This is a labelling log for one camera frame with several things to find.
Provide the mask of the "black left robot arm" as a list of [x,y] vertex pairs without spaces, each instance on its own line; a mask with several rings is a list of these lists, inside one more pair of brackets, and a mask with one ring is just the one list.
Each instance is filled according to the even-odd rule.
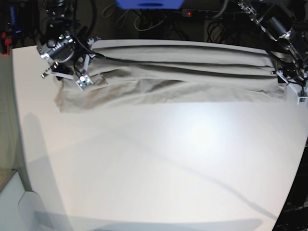
[[234,0],[233,3],[289,55],[287,62],[266,49],[280,65],[274,74],[303,97],[308,89],[308,40],[304,35],[308,23],[297,21],[281,0]]

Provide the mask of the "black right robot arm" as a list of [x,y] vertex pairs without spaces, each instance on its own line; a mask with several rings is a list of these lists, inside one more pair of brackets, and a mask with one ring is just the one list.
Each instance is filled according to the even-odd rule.
[[90,6],[91,24],[86,27],[81,26],[77,19],[78,1],[46,2],[46,29],[37,39],[37,51],[50,66],[42,73],[42,78],[54,76],[58,80],[73,80],[81,89],[93,83],[88,67],[99,54],[93,50],[97,39],[90,37],[97,22],[95,1],[91,0]]

